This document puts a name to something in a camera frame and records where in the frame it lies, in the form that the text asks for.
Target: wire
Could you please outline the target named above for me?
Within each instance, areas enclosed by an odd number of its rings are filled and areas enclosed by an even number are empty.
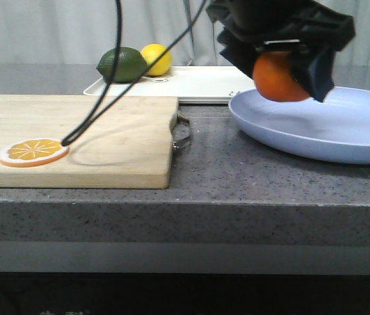
[[[121,12],[121,3],[120,0],[115,1],[117,4],[117,46],[115,48],[115,58],[113,60],[113,68],[111,73],[111,80],[107,82],[105,89],[102,91],[102,94],[100,95],[100,98],[94,105],[93,109],[89,113],[89,115],[83,120],[83,122],[77,126],[68,136],[66,136],[62,141],[61,145],[68,146],[74,141],[76,141],[101,115],[103,115],[107,110],[109,110],[118,100],[120,100],[125,94],[127,94],[128,91],[132,89],[132,87],[140,81],[141,77],[150,70],[154,64],[156,64],[160,59],[163,58],[167,54],[168,51],[172,49],[190,30],[193,28],[194,24],[197,22],[199,16],[201,15],[204,6],[207,2],[207,0],[202,0],[201,4],[197,10],[197,13],[195,14],[194,19],[188,24],[188,27],[163,51],[163,53],[158,56],[140,75],[138,75],[130,84],[128,87],[126,87],[118,96],[116,96],[108,105],[103,107],[99,112],[96,112],[98,108],[100,107],[104,97],[106,96],[108,89],[110,87],[110,84],[113,79],[113,75],[116,71],[116,66],[119,59],[119,47],[121,45],[121,29],[122,29],[122,12]]]

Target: dark floor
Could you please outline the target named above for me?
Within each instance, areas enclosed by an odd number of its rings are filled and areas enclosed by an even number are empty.
[[[370,314],[370,277],[0,274],[0,315]]]

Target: white curtain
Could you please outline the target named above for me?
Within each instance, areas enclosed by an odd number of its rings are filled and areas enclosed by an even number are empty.
[[[123,45],[168,45],[201,0],[124,0]],[[370,65],[370,0],[319,0],[355,17],[357,36],[337,64]],[[113,0],[0,0],[0,63],[96,64],[115,43]],[[174,64],[229,64],[218,53],[221,31],[203,13],[192,36],[174,49]]]

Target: black robotic arm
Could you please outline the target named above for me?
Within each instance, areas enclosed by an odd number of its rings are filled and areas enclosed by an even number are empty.
[[[221,55],[244,74],[264,51],[291,51],[292,76],[320,102],[334,87],[335,53],[355,36],[352,16],[313,0],[212,0],[207,14],[224,26]]]

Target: black cable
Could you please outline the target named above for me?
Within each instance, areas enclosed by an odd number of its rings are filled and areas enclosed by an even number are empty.
[[[120,9],[120,4],[119,3],[119,0],[116,1],[117,2],[117,7]],[[128,87],[126,87],[124,89],[124,91],[122,91],[117,97],[115,97],[108,105],[106,105],[103,109],[101,109],[100,112],[98,112],[96,115],[94,115],[99,107],[99,105],[102,103],[102,100],[103,98],[106,96],[106,93],[108,92],[108,89],[109,89],[109,85],[110,83],[112,82],[109,81],[107,82],[106,84],[106,88],[105,90],[102,92],[99,100],[100,102],[98,101],[94,108],[92,109],[92,111],[90,112],[90,114],[83,120],[83,122],[77,127],[75,128],[68,136],[66,136],[62,142],[61,142],[61,145],[63,146],[68,146],[70,145],[71,143],[73,143],[74,141],[76,141],[101,115],[103,115],[107,110],[109,110],[119,99],[121,99],[125,94],[127,94],[128,91],[130,91],[132,89],[132,87],[140,81],[141,77],[143,75],[145,75],[153,66],[154,64],[156,64],[160,59],[163,58],[163,56],[165,56],[167,54],[168,51],[170,51],[172,49],[172,47],[174,47],[191,29],[192,27],[194,26],[194,24],[197,22],[199,16],[201,15],[203,9],[204,9],[204,6],[206,4],[207,0],[202,0],[201,1],[201,4],[198,8],[198,11],[197,13],[195,14],[195,17],[194,19],[189,23],[188,27],[165,49],[165,51],[163,51],[163,53],[158,56],[139,76],[137,76],[130,84]],[[119,23],[119,20],[118,20],[118,27],[117,27],[117,33],[120,29],[120,23]],[[121,38],[121,35],[120,34],[117,34],[117,40],[119,40],[120,42],[120,38]],[[115,60],[114,60],[114,64],[115,64],[115,61],[117,62],[117,59],[118,59],[118,55],[115,54]]]

